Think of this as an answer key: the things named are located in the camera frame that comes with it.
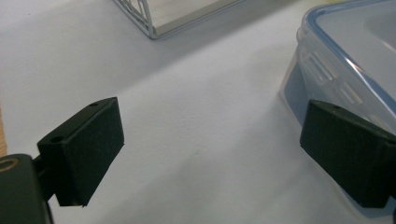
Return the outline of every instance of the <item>black plastic part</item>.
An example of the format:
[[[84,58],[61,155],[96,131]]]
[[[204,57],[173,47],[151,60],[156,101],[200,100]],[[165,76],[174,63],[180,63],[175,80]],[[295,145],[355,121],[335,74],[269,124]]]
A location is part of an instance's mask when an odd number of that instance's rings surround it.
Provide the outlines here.
[[[0,158],[0,188],[0,223],[52,223],[30,156]]]
[[[393,194],[396,137],[371,122],[310,100],[300,143],[361,206],[383,207]]]
[[[87,205],[123,143],[116,97],[86,106],[41,139],[59,205]]]

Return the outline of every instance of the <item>white surface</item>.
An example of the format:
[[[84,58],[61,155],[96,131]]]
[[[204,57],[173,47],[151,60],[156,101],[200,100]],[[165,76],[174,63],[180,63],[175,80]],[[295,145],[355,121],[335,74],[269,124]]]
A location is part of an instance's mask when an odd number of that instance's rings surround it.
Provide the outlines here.
[[[356,212],[299,148],[277,96],[304,13],[251,0],[151,41],[111,0],[0,2],[9,153],[118,96],[125,146],[85,208],[56,223],[390,223]]]

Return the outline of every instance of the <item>screw hole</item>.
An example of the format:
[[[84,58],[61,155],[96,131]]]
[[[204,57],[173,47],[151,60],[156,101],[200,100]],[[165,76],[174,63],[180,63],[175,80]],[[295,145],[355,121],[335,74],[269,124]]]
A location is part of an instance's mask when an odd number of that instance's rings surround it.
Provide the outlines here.
[[[64,138],[62,136],[56,136],[50,139],[51,143],[58,143],[62,141]]]
[[[388,144],[390,144],[391,146],[396,146],[396,141],[393,140],[389,140]]]
[[[18,161],[16,158],[0,161],[0,173],[12,169],[18,164]]]

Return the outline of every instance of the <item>clear plastic container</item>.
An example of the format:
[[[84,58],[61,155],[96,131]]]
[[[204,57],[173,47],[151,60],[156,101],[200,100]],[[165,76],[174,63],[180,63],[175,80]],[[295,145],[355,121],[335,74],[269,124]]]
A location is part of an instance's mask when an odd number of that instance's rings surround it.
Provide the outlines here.
[[[316,99],[396,134],[396,1],[313,8],[297,39],[281,94],[300,124]]]

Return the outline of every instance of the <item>metal rack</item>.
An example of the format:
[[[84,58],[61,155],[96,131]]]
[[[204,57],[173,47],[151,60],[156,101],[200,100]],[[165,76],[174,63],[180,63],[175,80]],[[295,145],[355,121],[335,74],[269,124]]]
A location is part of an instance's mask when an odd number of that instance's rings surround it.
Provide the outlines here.
[[[114,0],[151,39],[158,39],[243,0]]]

